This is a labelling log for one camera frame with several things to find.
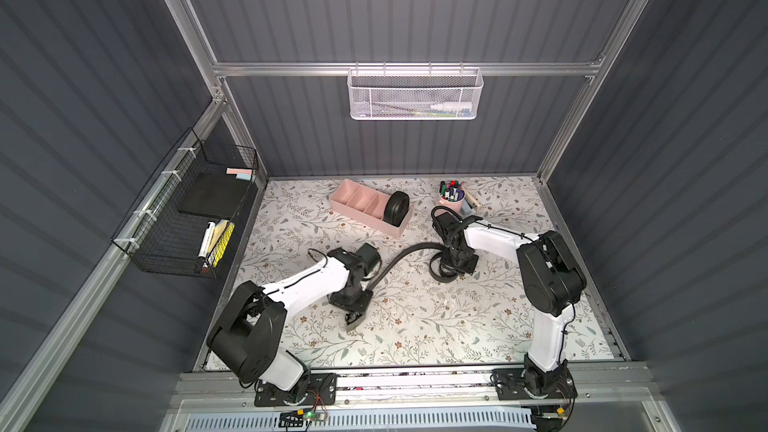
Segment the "black belt with end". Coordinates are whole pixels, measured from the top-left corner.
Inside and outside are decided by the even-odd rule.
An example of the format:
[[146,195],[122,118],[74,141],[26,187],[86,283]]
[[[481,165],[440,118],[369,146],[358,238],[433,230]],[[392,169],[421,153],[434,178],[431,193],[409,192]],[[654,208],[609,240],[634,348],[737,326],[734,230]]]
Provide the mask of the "black belt with end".
[[439,261],[443,258],[444,253],[447,251],[447,248],[443,246],[442,244],[438,244],[436,242],[422,242],[418,243],[412,246],[409,246],[405,249],[403,249],[401,252],[399,252],[390,263],[387,264],[386,267],[383,268],[382,271],[377,272],[372,279],[368,281],[368,285],[366,286],[365,292],[372,292],[380,282],[383,281],[383,279],[392,271],[392,269],[403,259],[408,257],[411,254],[414,254],[419,251],[427,251],[427,250],[434,250],[435,254],[432,256],[429,262],[429,274],[433,280],[439,283],[451,283],[458,279],[459,273],[456,271],[451,271],[450,269],[444,267],[443,265],[438,265],[437,269],[433,268],[433,264],[436,261]]

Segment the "long black belt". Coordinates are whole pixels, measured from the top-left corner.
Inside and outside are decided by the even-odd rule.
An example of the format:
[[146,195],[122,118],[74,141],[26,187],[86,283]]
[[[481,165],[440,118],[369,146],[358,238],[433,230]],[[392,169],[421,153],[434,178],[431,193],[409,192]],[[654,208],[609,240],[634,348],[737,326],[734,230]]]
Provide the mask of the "long black belt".
[[385,204],[382,220],[393,227],[400,227],[409,208],[410,196],[405,192],[395,191]]

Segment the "pink compartment storage box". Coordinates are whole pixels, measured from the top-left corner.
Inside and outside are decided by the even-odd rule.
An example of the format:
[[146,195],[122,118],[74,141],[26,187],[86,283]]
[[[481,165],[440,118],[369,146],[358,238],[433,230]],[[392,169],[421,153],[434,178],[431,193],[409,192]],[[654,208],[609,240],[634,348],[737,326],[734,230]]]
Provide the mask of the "pink compartment storage box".
[[413,216],[413,206],[399,226],[394,226],[383,220],[384,211],[390,195],[368,186],[345,179],[330,195],[331,209],[341,216],[347,217],[374,231],[393,238],[400,238]]

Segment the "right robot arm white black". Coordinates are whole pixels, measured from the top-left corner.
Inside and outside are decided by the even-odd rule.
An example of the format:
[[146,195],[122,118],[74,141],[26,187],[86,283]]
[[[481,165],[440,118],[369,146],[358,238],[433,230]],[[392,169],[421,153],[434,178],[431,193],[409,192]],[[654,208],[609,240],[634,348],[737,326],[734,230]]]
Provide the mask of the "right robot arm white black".
[[555,231],[526,235],[479,216],[463,218],[445,206],[433,208],[430,216],[442,240],[439,278],[474,273],[479,251],[517,261],[525,296],[535,309],[526,375],[543,383],[563,374],[566,327],[575,320],[575,305],[587,286],[563,237]]

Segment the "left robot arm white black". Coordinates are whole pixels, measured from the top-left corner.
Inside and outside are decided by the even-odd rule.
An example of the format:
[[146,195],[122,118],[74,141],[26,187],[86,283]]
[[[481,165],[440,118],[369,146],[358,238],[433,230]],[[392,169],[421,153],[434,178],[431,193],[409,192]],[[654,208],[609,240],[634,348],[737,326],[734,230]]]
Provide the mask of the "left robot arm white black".
[[206,338],[206,345],[244,384],[261,382],[302,398],[309,368],[280,347],[289,319],[322,298],[345,313],[348,329],[365,317],[373,292],[364,280],[380,264],[373,246],[355,252],[337,248],[316,264],[266,285],[241,283]]

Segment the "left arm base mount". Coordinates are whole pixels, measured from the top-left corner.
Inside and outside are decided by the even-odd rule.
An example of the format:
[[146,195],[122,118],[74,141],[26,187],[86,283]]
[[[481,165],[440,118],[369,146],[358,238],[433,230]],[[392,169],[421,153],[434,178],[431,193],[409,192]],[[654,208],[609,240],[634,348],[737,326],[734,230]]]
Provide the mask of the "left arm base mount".
[[305,372],[288,390],[258,380],[255,385],[255,407],[310,407],[317,404],[334,405],[338,375]]

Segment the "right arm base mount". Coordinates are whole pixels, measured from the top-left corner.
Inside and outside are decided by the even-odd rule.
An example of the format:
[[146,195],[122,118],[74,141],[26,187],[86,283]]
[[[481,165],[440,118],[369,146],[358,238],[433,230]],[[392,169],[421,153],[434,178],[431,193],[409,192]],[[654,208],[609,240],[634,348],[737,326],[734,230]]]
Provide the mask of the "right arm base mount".
[[535,367],[493,369],[490,382],[502,401],[564,399],[570,402],[578,397],[566,365],[549,372],[541,372]]

